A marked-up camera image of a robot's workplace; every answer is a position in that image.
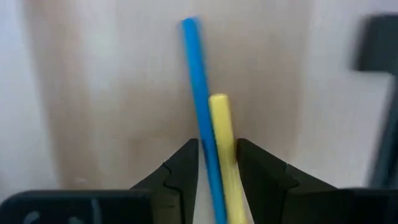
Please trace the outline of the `yellow pen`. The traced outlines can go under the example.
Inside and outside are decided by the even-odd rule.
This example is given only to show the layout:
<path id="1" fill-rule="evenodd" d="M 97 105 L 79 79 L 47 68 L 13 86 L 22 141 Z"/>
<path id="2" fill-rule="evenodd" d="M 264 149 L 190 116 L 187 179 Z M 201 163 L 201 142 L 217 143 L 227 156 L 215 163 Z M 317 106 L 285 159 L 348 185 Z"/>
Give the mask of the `yellow pen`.
<path id="1" fill-rule="evenodd" d="M 221 169 L 228 224 L 247 224 L 228 96 L 221 93 L 211 95 L 209 106 Z"/>

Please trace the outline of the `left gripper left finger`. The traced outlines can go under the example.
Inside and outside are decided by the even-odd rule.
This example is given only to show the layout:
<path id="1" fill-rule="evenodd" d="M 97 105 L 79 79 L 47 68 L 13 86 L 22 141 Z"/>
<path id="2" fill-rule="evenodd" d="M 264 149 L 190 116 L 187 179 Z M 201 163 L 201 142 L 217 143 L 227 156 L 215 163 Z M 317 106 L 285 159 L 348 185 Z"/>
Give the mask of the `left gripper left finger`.
<path id="1" fill-rule="evenodd" d="M 127 190 L 30 190 L 0 204 L 0 224 L 192 224 L 198 140 Z"/>

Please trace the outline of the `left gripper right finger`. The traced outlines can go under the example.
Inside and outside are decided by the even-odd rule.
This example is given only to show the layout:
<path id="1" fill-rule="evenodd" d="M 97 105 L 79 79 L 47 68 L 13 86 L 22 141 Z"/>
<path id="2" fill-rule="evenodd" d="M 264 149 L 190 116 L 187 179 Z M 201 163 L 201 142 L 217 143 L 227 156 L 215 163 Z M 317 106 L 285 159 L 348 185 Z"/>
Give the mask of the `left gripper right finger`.
<path id="1" fill-rule="evenodd" d="M 255 224 L 398 224 L 398 190 L 338 189 L 247 139 L 236 149 Z"/>

